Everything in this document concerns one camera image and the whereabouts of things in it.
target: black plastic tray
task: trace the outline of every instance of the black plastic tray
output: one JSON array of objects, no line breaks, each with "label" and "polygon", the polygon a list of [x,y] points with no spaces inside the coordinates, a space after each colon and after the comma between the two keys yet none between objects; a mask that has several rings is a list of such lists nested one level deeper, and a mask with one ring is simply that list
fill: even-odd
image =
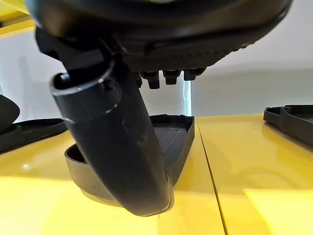
[{"label": "black plastic tray", "polygon": [[60,118],[13,123],[19,115],[20,109],[17,104],[0,95],[0,154],[67,130]]},{"label": "black plastic tray", "polygon": [[[173,186],[179,179],[194,136],[194,118],[187,116],[150,116],[161,146]],[[113,200],[91,166],[86,163],[77,145],[65,152],[69,173],[74,183],[84,192],[105,201]]]},{"label": "black plastic tray", "polygon": [[66,130],[60,118],[37,119],[12,124],[0,134],[0,154],[56,136]]},{"label": "black plastic tray", "polygon": [[313,105],[266,108],[263,119],[280,130],[313,145]]}]

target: black plastic part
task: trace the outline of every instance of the black plastic part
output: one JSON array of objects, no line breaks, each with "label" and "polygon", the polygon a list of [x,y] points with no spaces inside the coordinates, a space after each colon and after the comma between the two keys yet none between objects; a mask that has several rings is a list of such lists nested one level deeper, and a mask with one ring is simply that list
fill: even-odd
[{"label": "black plastic part", "polygon": [[171,181],[136,81],[118,61],[101,77],[73,87],[57,75],[50,89],[110,195],[136,215],[161,213],[173,204]]},{"label": "black plastic part", "polygon": [[[186,116],[151,116],[173,186],[179,179],[194,139],[194,118]],[[99,199],[113,201],[92,167],[87,164],[76,144],[65,152],[69,173],[84,192]]]},{"label": "black plastic part", "polygon": [[180,76],[181,70],[166,70],[163,71],[166,85],[175,85],[177,78]]},{"label": "black plastic part", "polygon": [[0,133],[0,154],[56,136],[67,130],[60,118],[38,119],[12,124]]},{"label": "black plastic part", "polygon": [[[59,57],[64,63],[68,53],[99,49],[96,41],[100,38],[109,50],[113,48],[114,53],[122,54],[131,71],[160,71],[215,64],[232,51],[268,34],[286,16],[292,3],[291,0],[199,0],[197,3],[188,0],[170,4],[150,1],[141,5],[141,1],[130,1],[123,8],[126,1],[117,2],[27,0],[26,4],[37,28],[55,37],[54,40],[36,37],[41,52]],[[142,8],[146,10],[135,13]],[[62,38],[70,49],[62,46],[55,50],[47,46],[58,45],[57,38]]]},{"label": "black plastic part", "polygon": [[147,79],[149,83],[150,89],[159,89],[160,88],[160,80],[158,76],[158,71],[154,72],[141,72],[142,78]]},{"label": "black plastic part", "polygon": [[313,145],[313,105],[266,108],[263,119],[280,130]]},{"label": "black plastic part", "polygon": [[19,115],[16,103],[0,94],[0,133],[8,129]]},{"label": "black plastic part", "polygon": [[196,76],[203,74],[206,68],[199,68],[199,69],[191,69],[191,70],[184,70],[184,80],[185,81],[193,81],[196,79]]},{"label": "black plastic part", "polygon": [[12,100],[0,95],[0,154],[40,141],[67,130],[60,118],[14,123],[20,109]]}]

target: black cylindrical handle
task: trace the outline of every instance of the black cylindrical handle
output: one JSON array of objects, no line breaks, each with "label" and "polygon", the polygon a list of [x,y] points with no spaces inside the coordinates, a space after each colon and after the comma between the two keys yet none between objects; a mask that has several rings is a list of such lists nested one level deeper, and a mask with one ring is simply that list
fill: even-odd
[{"label": "black cylindrical handle", "polygon": [[148,112],[130,73],[111,63],[100,78],[71,86],[57,75],[51,92],[86,161],[130,212],[168,210],[173,189]]}]

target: black device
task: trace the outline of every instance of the black device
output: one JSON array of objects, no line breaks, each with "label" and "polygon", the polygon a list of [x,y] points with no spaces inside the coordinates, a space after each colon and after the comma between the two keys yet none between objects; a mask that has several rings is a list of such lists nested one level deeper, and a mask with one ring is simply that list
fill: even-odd
[{"label": "black device", "polygon": [[169,85],[181,71],[194,80],[270,32],[291,2],[26,0],[40,51],[67,70],[52,79],[51,92],[111,198],[136,215],[168,210],[173,186],[166,158],[179,162],[190,148],[183,144],[190,138],[183,138],[174,156],[164,154],[138,90],[141,79],[151,89],[159,88],[160,70]]}]

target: yellow surface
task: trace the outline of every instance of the yellow surface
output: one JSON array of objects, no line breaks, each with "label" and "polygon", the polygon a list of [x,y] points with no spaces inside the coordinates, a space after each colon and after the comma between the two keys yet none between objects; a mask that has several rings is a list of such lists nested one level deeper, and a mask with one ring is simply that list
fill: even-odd
[{"label": "yellow surface", "polygon": [[312,149],[261,115],[198,119],[228,234],[312,235]]},{"label": "yellow surface", "polygon": [[7,5],[10,8],[15,9],[16,11],[23,12],[25,14],[29,14],[28,10],[25,6],[24,0],[0,0],[1,5]]},{"label": "yellow surface", "polygon": [[33,20],[27,20],[0,28],[0,38],[13,36],[18,33],[29,32],[35,29]]},{"label": "yellow surface", "polygon": [[173,208],[147,218],[88,199],[63,156],[69,133],[0,156],[1,235],[223,235],[198,128]]},{"label": "yellow surface", "polygon": [[23,0],[0,0],[0,38],[32,31],[35,23],[30,20]]}]

